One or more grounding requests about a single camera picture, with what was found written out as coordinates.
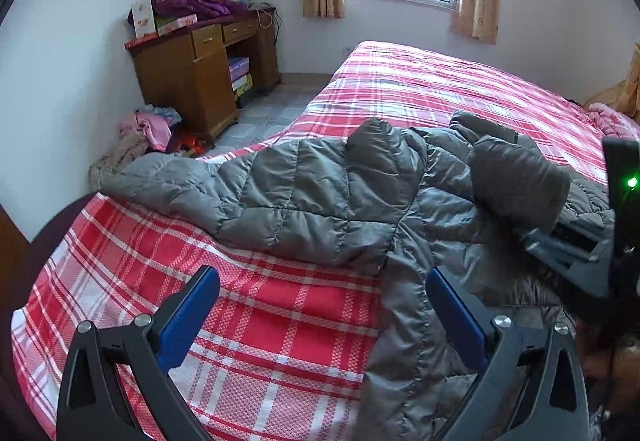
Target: bed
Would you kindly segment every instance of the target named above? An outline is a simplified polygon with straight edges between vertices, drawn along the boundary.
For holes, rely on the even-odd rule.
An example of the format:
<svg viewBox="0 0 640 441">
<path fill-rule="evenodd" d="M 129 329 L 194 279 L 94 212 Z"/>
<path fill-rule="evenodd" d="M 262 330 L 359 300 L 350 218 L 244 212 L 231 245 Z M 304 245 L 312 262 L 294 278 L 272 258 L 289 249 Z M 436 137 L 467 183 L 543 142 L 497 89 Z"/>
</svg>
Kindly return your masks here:
<svg viewBox="0 0 640 441">
<path fill-rule="evenodd" d="M 488 66 L 379 42 L 359 45 L 283 132 L 203 160 L 223 162 L 285 140 L 347 138 L 372 116 L 401 127 L 447 126 L 459 109 L 527 134 L 551 161 L 606 181 L 603 133 L 580 106 Z M 53 438 L 77 324 L 130 323 L 209 264 L 220 273 L 220 298 L 170 373 L 206 429 L 225 440 L 350 439 L 378 331 L 376 279 L 229 249 L 184 221 L 101 194 L 78 203 L 69 212 L 76 214 L 50 257 L 21 277 L 23 287 L 33 284 L 28 297 L 5 305 L 5 313 L 17 309 L 15 372 L 6 368 L 6 349 L 2 364 L 5 415 L 24 421 L 32 413 Z M 162 439 L 131 373 L 120 374 L 143 429 Z"/>
</svg>

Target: blue gripper pad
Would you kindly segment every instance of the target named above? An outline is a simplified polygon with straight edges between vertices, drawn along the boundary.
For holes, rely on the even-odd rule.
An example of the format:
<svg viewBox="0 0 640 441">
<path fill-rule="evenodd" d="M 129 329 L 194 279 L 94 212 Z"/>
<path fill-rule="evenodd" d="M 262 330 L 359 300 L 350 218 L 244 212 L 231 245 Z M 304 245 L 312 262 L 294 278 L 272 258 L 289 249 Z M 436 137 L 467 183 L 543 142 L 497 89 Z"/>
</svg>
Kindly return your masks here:
<svg viewBox="0 0 640 441">
<path fill-rule="evenodd" d="M 470 369 L 484 371 L 490 357 L 486 336 L 478 322 L 437 268 L 430 270 L 425 286 L 429 301 L 463 363 Z"/>
<path fill-rule="evenodd" d="M 220 277 L 209 267 L 160 331 L 156 359 L 163 371 L 180 367 L 219 294 Z"/>
</svg>

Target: tiled floor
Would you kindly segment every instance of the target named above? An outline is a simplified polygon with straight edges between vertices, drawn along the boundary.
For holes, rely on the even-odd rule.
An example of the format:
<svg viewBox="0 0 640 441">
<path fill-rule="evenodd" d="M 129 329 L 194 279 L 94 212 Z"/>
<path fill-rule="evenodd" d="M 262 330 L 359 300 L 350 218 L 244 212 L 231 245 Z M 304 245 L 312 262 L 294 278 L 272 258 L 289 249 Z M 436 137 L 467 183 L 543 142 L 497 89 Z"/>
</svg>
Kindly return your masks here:
<svg viewBox="0 0 640 441">
<path fill-rule="evenodd" d="M 315 85 L 284 84 L 269 96 L 258 97 L 240 111 L 240 123 L 220 134 L 209 153 L 226 154 L 237 148 L 260 143 L 284 130 L 322 90 Z"/>
</svg>

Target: wooden desk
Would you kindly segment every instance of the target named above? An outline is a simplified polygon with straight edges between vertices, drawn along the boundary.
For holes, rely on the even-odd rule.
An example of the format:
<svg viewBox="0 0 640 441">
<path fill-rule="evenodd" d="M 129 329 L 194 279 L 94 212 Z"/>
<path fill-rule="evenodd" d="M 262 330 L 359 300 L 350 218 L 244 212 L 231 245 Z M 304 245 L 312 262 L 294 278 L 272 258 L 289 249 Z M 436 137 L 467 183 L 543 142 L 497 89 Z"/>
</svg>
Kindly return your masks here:
<svg viewBox="0 0 640 441">
<path fill-rule="evenodd" d="M 238 118 L 229 58 L 249 58 L 258 91 L 280 82 L 274 24 L 260 18 L 262 24 L 256 12 L 225 17 L 130 49 L 145 103 L 172 106 L 190 131 L 217 137 Z"/>
</svg>

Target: pink clothing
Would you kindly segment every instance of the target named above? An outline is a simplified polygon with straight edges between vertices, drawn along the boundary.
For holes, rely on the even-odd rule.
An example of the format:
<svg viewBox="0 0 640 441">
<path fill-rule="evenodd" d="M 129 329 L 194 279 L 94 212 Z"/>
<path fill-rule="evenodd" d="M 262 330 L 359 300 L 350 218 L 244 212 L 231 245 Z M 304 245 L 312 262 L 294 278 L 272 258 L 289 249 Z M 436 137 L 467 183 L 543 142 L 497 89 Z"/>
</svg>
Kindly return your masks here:
<svg viewBox="0 0 640 441">
<path fill-rule="evenodd" d="M 640 126 L 611 107 L 602 103 L 593 103 L 589 107 L 588 114 L 604 135 L 640 141 Z"/>
<path fill-rule="evenodd" d="M 169 125 L 163 117 L 156 116 L 150 112 L 134 112 L 129 114 L 120 124 L 120 133 L 142 132 L 149 145 L 153 150 L 164 152 L 169 140 L 171 139 L 171 131 Z"/>
</svg>

